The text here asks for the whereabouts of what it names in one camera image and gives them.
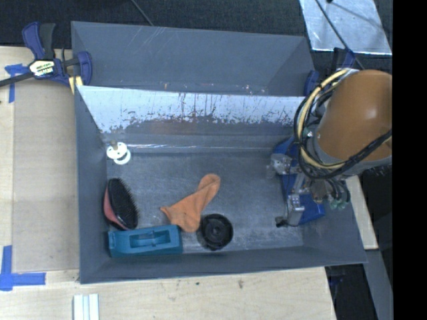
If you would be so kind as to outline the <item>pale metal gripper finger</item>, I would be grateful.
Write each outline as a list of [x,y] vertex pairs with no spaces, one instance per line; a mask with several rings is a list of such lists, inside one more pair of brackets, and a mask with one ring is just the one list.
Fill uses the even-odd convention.
[[285,154],[272,154],[266,166],[266,177],[272,179],[276,175],[290,175],[292,173],[292,159]]
[[305,211],[305,207],[300,202],[300,196],[292,193],[287,196],[284,214],[275,218],[276,227],[289,225],[296,227]]

